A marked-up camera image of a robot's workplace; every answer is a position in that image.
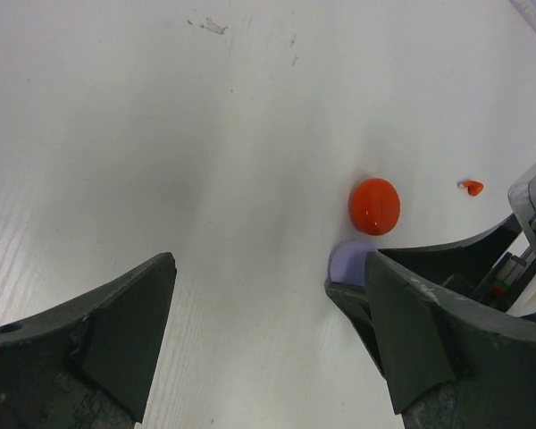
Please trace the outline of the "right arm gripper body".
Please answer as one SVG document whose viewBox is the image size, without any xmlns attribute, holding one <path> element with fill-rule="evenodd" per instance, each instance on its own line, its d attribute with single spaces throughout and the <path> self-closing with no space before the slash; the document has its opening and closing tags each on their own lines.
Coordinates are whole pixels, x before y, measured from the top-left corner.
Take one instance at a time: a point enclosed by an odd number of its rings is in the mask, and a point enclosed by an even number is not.
<svg viewBox="0 0 536 429">
<path fill-rule="evenodd" d="M 513 316 L 536 316 L 536 164 L 509 188 L 508 201 L 522 232 L 499 262 L 486 304 Z"/>
</svg>

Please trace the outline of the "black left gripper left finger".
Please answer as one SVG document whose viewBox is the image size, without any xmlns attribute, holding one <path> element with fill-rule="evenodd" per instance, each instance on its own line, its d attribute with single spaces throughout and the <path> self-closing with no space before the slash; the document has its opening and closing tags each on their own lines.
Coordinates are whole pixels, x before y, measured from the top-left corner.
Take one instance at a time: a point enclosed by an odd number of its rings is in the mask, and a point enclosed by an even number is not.
<svg viewBox="0 0 536 429">
<path fill-rule="evenodd" d="M 155 375 L 176 277 L 161 253 L 0 326 L 0 428 L 132 428 Z"/>
</svg>

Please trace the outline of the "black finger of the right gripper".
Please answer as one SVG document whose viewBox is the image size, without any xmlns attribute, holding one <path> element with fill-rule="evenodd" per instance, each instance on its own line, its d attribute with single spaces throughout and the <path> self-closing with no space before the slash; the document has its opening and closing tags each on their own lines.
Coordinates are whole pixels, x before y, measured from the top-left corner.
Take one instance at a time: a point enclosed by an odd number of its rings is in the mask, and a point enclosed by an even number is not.
<svg viewBox="0 0 536 429">
<path fill-rule="evenodd" d="M 438 285 L 451 278 L 459 280 L 460 290 L 474 290 L 499 258 L 522 233 L 514 215 L 471 238 L 418 248 L 384 248 L 380 252 Z"/>
<path fill-rule="evenodd" d="M 367 292 L 364 286 L 327 281 L 328 298 L 346 316 L 381 374 L 384 373 Z"/>
</svg>

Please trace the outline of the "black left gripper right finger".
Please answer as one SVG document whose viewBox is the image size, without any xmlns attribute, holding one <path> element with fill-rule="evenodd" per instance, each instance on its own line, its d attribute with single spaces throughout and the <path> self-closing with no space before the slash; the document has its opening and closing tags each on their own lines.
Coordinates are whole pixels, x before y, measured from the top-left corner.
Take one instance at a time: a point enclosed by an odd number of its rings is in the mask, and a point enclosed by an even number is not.
<svg viewBox="0 0 536 429">
<path fill-rule="evenodd" d="M 536 428 L 536 323 L 380 253 L 365 285 L 395 413 L 408 428 Z"/>
</svg>

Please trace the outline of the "lavender round charging case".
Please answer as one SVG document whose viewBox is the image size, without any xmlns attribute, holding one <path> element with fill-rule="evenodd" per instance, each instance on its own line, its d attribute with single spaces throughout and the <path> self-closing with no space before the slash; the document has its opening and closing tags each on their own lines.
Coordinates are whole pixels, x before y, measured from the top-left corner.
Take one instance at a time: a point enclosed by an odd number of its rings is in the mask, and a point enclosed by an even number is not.
<svg viewBox="0 0 536 429">
<path fill-rule="evenodd" d="M 365 264 L 377 248 L 368 241 L 344 240 L 330 253 L 327 278 L 329 282 L 355 287 L 365 286 Z"/>
</svg>

